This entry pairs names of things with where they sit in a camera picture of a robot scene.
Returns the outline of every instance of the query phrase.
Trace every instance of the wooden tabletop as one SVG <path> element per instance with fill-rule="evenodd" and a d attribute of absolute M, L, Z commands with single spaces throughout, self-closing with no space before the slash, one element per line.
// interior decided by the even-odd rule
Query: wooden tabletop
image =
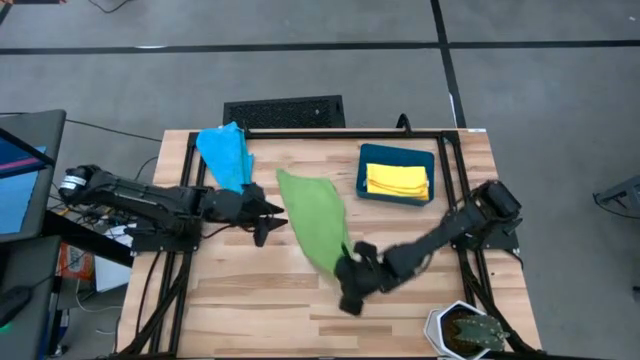
<path fill-rule="evenodd" d="M 188 134 L 187 130 L 165 132 L 155 184 L 174 186 L 180 182 Z M 487 134 L 460 130 L 460 139 L 471 188 L 497 178 Z M 355 179 L 359 147 L 364 143 L 434 153 L 434 200 L 420 208 L 358 198 Z M 435 140 L 250 140 L 248 148 L 255 154 L 253 181 L 265 189 L 267 200 L 276 205 L 283 206 L 276 168 L 294 175 L 331 179 L 345 202 L 354 242 L 366 240 L 384 249 L 413 241 L 436 226 L 448 208 Z M 456 197 L 460 197 L 452 148 L 448 154 Z M 192 184 L 198 161 L 193 163 Z M 209 171 L 205 185 L 216 186 Z M 207 225 L 203 232 L 217 226 Z M 526 342 L 539 347 L 520 264 L 504 251 L 485 251 L 485 256 L 496 305 Z M 153 257 L 154 254 L 143 254 L 134 262 L 118 332 L 120 349 L 133 339 L 142 288 Z M 153 273 L 143 324 L 157 303 L 163 262 L 164 255 Z M 251 234 L 225 230 L 203 240 L 194 256 L 178 354 L 436 356 L 423 335 L 427 315 L 432 309 L 464 300 L 457 256 L 448 247 L 435 254 L 429 269 L 418 278 L 389 294 L 368 297 L 361 317 L 338 309 L 340 294 L 335 279 L 319 275 L 311 266 L 289 224 L 270 233 L 263 248 L 254 246 Z M 172 316 L 170 309 L 161 349 L 168 346 Z"/>

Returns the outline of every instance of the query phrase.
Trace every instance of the gray floor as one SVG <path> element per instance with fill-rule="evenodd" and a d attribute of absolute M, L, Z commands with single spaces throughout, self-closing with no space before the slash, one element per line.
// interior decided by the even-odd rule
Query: gray floor
<path fill-rule="evenodd" d="M 441 5 L 450 41 L 640 39 L 632 0 Z M 135 0 L 111 15 L 76 0 L 15 6 L 0 27 L 3 48 L 436 39 L 428 0 Z M 599 210 L 591 193 L 640 173 L 640 48 L 452 57 L 467 125 L 488 129 L 501 179 L 524 205 L 519 236 L 545 349 L 637 359 L 640 304 L 630 289 L 640 282 L 640 223 Z M 437 50 L 1 56 L 0 79 L 0 111 L 64 108 L 152 137 L 218 125 L 226 101 L 324 94 L 343 95 L 351 127 L 389 127 L 400 112 L 414 127 L 453 126 Z M 96 163 L 134 175 L 157 150 L 67 124 L 58 171 Z M 112 330 L 117 316 L 74 311 L 65 358 L 108 353 L 112 337 L 94 329 Z"/>

